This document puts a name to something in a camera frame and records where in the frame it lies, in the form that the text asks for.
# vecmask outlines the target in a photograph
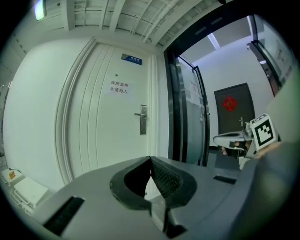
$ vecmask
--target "floor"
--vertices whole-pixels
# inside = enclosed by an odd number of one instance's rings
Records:
[[[239,161],[233,157],[225,156],[218,150],[210,150],[208,154],[207,167],[239,170]]]

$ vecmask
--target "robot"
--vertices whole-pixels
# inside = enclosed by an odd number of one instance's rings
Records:
[[[218,146],[246,153],[244,157],[239,158],[240,169],[243,168],[246,161],[255,158],[260,149],[276,140],[276,133],[271,118],[266,113],[250,122],[246,122],[242,131],[220,134],[213,138],[213,142]],[[252,141],[249,149],[245,146],[247,141]]]

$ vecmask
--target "dark gray door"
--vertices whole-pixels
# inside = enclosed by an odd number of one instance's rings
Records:
[[[241,123],[255,118],[247,83],[215,91],[219,134],[241,131]]]

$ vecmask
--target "white wall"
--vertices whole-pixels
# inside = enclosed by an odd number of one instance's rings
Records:
[[[216,146],[212,138],[218,135],[218,113],[214,91],[248,83],[255,115],[266,112],[273,99],[268,79],[247,43],[251,36],[221,47],[193,64],[198,66],[203,78],[210,112],[210,146]]]
[[[103,44],[132,50],[146,56],[157,55],[159,77],[158,154],[167,157],[169,142],[169,110],[163,48],[143,43],[140,40],[140,36],[130,35],[128,31],[121,29],[116,29],[115,32],[111,32],[106,27],[99,30],[99,26],[86,25],[85,27],[76,27],[71,31],[67,31],[63,28],[60,8],[51,8],[48,13],[42,21],[37,22],[33,10],[31,10],[16,27],[14,31],[15,38],[18,39],[18,42],[23,46],[25,51],[28,52],[36,45],[53,40],[94,37],[98,42]]]
[[[64,81],[90,38],[52,41],[31,49],[19,66],[4,112],[7,164],[56,191],[64,186],[54,142]]]

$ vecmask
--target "white cabinet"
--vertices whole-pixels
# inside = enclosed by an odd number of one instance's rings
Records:
[[[46,197],[49,196],[48,188],[40,185],[30,178],[24,178],[14,186],[17,195],[24,204],[35,208]]]

